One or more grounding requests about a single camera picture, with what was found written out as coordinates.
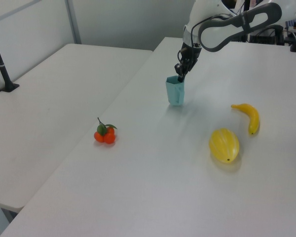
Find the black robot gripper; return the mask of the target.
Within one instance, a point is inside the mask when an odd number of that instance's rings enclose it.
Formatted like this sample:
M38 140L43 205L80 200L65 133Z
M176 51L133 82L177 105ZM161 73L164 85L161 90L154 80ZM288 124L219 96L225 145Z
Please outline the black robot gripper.
M191 47L185 43L182 44L182 48L177 54L179 63L174 66L179 82L184 82L187 73L195 66L200 52L201 48Z

